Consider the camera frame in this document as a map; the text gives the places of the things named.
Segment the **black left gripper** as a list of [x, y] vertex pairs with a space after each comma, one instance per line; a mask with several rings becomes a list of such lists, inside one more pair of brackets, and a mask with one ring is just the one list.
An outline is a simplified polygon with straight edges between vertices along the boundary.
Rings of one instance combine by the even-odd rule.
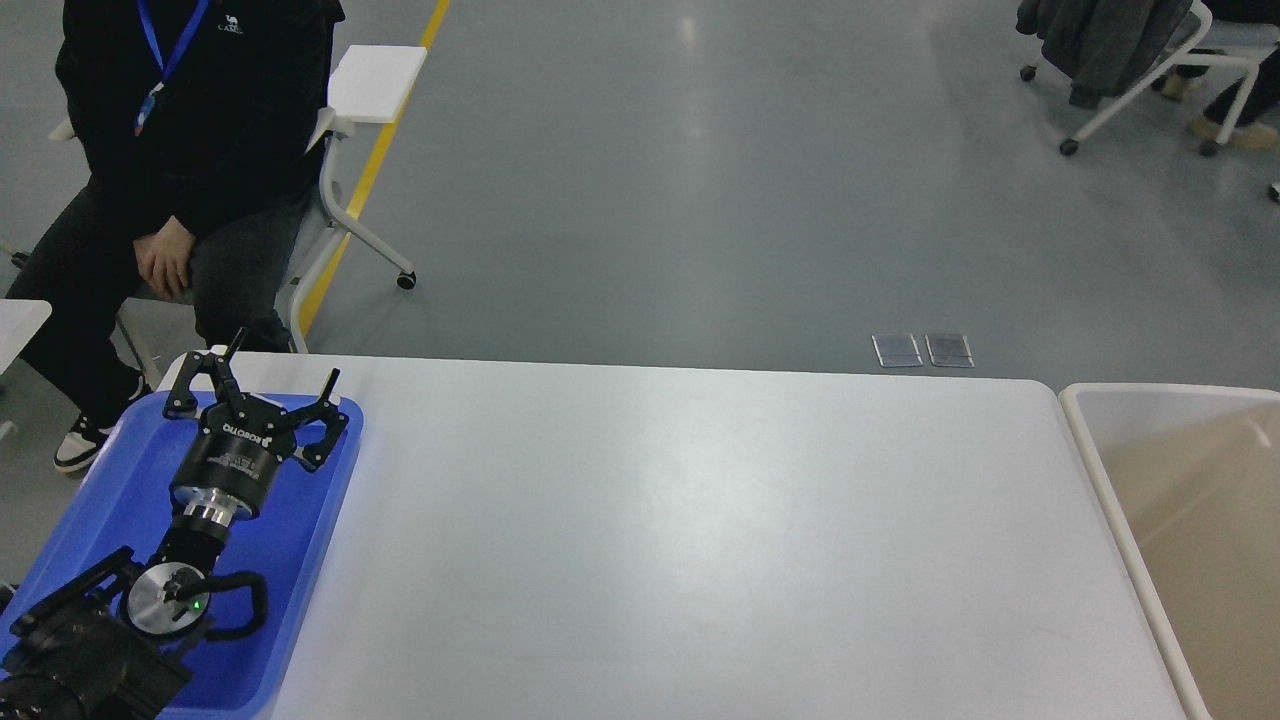
[[[247, 334], [241, 327], [223, 351], [186, 355], [164, 404], [166, 419], [195, 416], [198, 404], [191, 383], [197, 375], [210, 379], [216, 400], [201, 411], [195, 442], [170, 483], [175, 516], [259, 518], [285, 459], [297, 450], [297, 462], [317, 471], [349, 424], [340, 401], [332, 397], [338, 368], [330, 369], [311, 404], [293, 411], [269, 397], [244, 397], [230, 363]], [[319, 439], [305, 445], [296, 438], [315, 424], [324, 428]]]

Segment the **seated person's hand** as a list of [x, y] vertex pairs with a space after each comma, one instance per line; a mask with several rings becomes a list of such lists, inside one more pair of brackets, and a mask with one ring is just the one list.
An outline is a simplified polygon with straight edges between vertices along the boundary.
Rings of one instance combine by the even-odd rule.
[[132, 241], [138, 275], [160, 299], [174, 299], [189, 286], [189, 261], [196, 236], [177, 217], [169, 217], [154, 233]]

